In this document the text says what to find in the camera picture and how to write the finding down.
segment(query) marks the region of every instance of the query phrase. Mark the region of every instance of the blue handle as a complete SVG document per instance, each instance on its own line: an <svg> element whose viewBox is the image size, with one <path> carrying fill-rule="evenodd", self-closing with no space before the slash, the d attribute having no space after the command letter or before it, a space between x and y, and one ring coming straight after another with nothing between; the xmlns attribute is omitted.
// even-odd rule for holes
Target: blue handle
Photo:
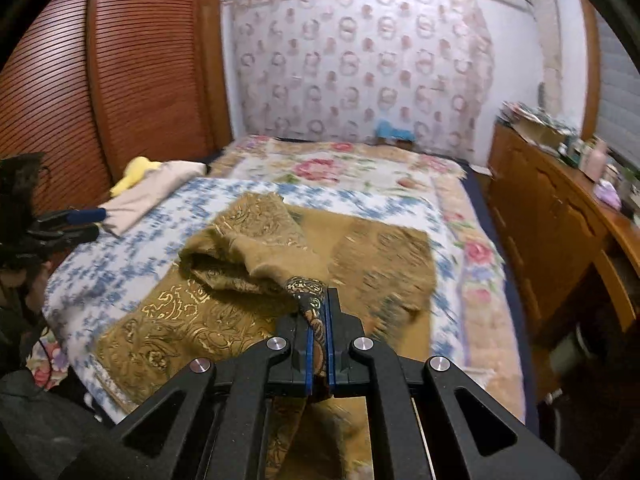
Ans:
<svg viewBox="0 0 640 480"><path fill-rule="evenodd" d="M102 222L107 218L107 210L104 208L73 210L66 215L66 222L69 225L91 224L92 222Z"/></svg>

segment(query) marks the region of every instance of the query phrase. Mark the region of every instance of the wooden cabinet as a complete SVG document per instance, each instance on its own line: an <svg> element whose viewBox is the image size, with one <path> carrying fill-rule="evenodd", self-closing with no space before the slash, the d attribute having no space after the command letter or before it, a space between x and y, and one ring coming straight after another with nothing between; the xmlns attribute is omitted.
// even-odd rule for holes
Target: wooden cabinet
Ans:
<svg viewBox="0 0 640 480"><path fill-rule="evenodd" d="M529 317L540 326L584 276L607 229L556 161L500 124L490 165L490 210Z"/></svg>
<svg viewBox="0 0 640 480"><path fill-rule="evenodd" d="M0 72L1 156L46 152L38 213L106 201L135 156L206 158L228 123L220 0L51 0Z"/></svg>
<svg viewBox="0 0 640 480"><path fill-rule="evenodd" d="M199 0L89 0L89 83L115 179L139 155L214 151L200 51Z"/></svg>

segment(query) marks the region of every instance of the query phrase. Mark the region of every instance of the yellow stuffed toy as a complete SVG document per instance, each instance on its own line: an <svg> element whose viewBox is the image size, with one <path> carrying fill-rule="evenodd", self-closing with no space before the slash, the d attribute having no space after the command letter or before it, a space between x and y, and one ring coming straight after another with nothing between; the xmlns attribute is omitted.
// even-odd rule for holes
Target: yellow stuffed toy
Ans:
<svg viewBox="0 0 640 480"><path fill-rule="evenodd" d="M144 177L149 170L157 170L162 162L152 162L146 156L132 158L124 169L123 177L111 188L111 197L118 196L123 191L134 187Z"/></svg>

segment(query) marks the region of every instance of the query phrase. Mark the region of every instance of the bed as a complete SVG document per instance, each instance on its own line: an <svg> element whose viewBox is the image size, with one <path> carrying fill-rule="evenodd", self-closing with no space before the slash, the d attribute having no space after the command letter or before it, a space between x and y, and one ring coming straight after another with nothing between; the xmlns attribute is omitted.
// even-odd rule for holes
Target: bed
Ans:
<svg viewBox="0 0 640 480"><path fill-rule="evenodd" d="M182 186L124 237L101 234L77 248L50 280L44 314L76 374L115 422L135 405L107 393L117 387L92 355L96 338L145 297L191 234L251 190L427 231L438 273L431 351L452 358L537 431L522 308L468 167L397 148L248 137L212 164L211 176Z"/></svg>

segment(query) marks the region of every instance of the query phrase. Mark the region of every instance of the gold patterned cloth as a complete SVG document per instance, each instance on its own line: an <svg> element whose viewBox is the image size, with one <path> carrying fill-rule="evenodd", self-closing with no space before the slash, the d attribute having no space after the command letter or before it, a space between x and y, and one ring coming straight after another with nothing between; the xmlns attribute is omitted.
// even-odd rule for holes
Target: gold patterned cloth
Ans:
<svg viewBox="0 0 640 480"><path fill-rule="evenodd" d="M101 336L95 355L116 386L142 403L193 358L237 356L273 335L278 317L299 310L313 329L314 373L323 378L320 306L326 286L336 286L343 311L360 317L368 335L426 360L435 280L424 232L246 193L187 241L148 297ZM322 453L319 427L338 443L344 476L370 470L364 399L305 404L274 400L267 478L281 468L280 478L308 478L312 463L285 456L294 440L294 449ZM296 435L303 413L313 423Z"/></svg>

